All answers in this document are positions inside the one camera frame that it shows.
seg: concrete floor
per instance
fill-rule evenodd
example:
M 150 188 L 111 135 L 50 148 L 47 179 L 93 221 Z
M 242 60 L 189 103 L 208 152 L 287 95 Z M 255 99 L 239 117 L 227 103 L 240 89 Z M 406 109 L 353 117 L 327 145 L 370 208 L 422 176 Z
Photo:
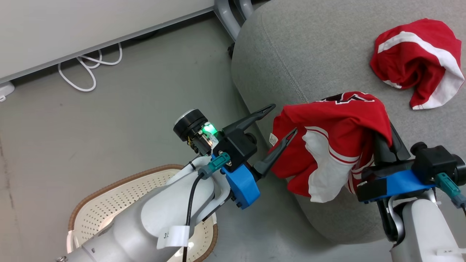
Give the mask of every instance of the concrete floor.
M 56 67 L 17 79 L 17 90 L 0 104 L 0 261 L 52 261 L 65 254 L 68 219 L 84 197 L 193 158 L 172 132 L 186 110 L 199 108 L 217 127 L 245 116 L 230 79 L 231 42 L 208 14 L 124 43 L 119 65 L 93 70 L 97 88 L 90 93 L 71 88 Z M 108 61 L 117 57 L 104 53 Z M 91 86 L 75 61 L 64 67 L 71 81 Z M 266 151 L 262 140 L 259 146 L 258 157 Z M 242 211 L 230 202 L 217 212 L 219 239 L 207 262 L 391 261 L 387 241 L 329 243 L 284 181 L 270 176 L 259 187 L 252 207 Z

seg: white power adapter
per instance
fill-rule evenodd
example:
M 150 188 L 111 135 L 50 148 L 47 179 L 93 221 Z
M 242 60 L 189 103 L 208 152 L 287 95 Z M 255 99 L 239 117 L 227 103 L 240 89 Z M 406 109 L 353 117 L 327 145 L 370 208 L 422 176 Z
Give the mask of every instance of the white power adapter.
M 7 96 L 14 91 L 14 85 L 10 81 L 0 83 L 0 102 L 7 99 Z

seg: gray metal leg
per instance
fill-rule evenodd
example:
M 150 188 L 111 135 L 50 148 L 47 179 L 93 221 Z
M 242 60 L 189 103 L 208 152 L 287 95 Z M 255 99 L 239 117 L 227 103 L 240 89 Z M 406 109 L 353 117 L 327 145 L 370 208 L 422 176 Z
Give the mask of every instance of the gray metal leg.
M 251 0 L 234 0 L 234 3 L 244 20 L 248 19 L 254 12 Z
M 240 32 L 240 24 L 233 16 L 228 0 L 215 0 L 214 12 L 236 42 L 236 38 L 238 38 Z

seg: red cloth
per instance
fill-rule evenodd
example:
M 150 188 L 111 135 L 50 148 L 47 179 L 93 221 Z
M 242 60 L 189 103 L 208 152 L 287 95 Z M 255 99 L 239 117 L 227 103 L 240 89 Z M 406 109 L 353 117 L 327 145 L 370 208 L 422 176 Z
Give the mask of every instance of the red cloth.
M 373 131 L 391 146 L 384 105 L 362 92 L 285 106 L 274 119 L 273 134 L 281 140 L 295 127 L 298 134 L 272 171 L 280 178 L 294 176 L 288 190 L 312 196 L 313 202 L 334 199 L 344 185 L 355 193 L 362 169 L 373 162 Z
M 370 66 L 393 87 L 417 85 L 410 105 L 428 109 L 444 105 L 463 84 L 460 57 L 461 41 L 445 23 L 421 19 L 381 34 Z

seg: gray fabric surface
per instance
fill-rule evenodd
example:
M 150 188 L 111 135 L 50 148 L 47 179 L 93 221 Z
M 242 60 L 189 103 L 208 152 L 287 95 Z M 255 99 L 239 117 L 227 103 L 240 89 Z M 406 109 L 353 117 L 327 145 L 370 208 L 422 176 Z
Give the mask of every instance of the gray fabric surface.
M 407 147 L 424 141 L 466 157 L 464 88 L 440 108 L 414 111 L 409 107 L 412 90 L 383 83 L 369 66 L 379 34 L 418 19 L 444 21 L 465 41 L 465 14 L 463 0 L 272 0 L 256 10 L 240 31 L 233 80 L 250 110 L 276 103 L 275 113 L 284 104 L 312 102 L 345 91 L 368 92 L 385 104 Z M 463 55 L 463 72 L 465 64 Z M 274 116 L 258 123 L 267 140 Z M 343 191 L 325 204 L 300 200 L 309 221 L 330 240 L 356 243 L 382 238 L 376 205 L 353 203 L 354 196 Z M 373 230 L 361 231 L 358 224 Z

